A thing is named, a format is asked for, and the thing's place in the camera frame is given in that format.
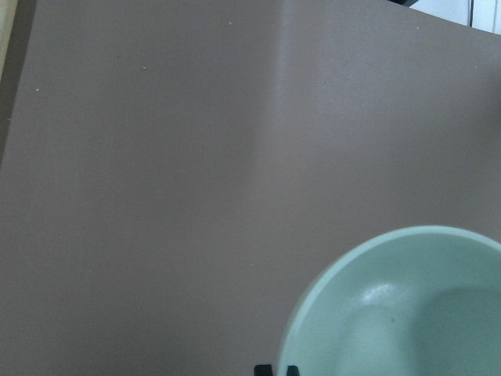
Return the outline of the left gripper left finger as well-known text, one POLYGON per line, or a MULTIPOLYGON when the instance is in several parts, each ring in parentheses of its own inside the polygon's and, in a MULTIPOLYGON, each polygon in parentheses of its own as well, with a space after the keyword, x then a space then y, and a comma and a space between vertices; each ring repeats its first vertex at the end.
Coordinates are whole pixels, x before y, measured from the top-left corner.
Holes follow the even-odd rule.
POLYGON ((255 365, 254 376, 272 376, 272 365, 271 364, 255 365))

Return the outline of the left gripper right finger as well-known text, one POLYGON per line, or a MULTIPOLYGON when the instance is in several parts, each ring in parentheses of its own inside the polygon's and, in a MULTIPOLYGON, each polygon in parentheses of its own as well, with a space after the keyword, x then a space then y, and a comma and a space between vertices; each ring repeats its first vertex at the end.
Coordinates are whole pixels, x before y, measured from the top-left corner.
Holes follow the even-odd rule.
POLYGON ((299 376, 299 369, 295 365, 289 365, 287 367, 287 376, 299 376))

